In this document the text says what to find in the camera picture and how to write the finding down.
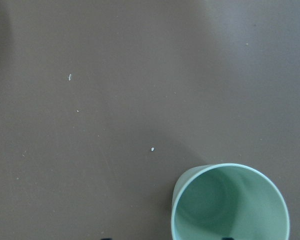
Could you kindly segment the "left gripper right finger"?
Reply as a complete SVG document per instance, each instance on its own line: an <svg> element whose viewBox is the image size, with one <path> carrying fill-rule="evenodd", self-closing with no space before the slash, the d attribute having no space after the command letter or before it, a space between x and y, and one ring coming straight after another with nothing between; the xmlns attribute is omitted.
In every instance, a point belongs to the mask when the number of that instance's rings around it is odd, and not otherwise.
<svg viewBox="0 0 300 240"><path fill-rule="evenodd" d="M233 240L232 237L223 237L221 240Z"/></svg>

